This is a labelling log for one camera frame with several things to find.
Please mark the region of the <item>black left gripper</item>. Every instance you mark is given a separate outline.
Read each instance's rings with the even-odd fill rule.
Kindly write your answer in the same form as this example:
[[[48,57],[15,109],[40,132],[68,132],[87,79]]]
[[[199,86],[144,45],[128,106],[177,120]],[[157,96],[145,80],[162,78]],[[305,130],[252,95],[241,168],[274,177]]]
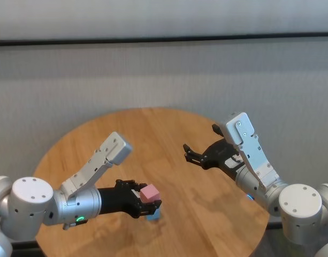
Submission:
[[[137,183],[134,180],[117,179],[114,187],[98,188],[101,197],[100,215],[123,212],[132,218],[139,218],[141,215],[153,215],[162,204],[161,200],[143,203],[136,196],[135,192],[140,192],[146,187],[146,183]]]

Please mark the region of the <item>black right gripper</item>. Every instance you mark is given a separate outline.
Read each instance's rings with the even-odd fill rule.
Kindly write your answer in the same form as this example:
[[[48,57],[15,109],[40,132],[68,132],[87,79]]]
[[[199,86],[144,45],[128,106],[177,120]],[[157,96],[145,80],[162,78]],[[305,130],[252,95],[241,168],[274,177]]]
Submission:
[[[212,130],[219,136],[224,137],[218,124],[212,124]],[[190,146],[183,144],[185,159],[195,165],[201,165],[204,170],[219,168],[223,173],[235,181],[238,170],[244,166],[244,161],[234,147],[221,139],[209,146],[201,155],[194,152]]]

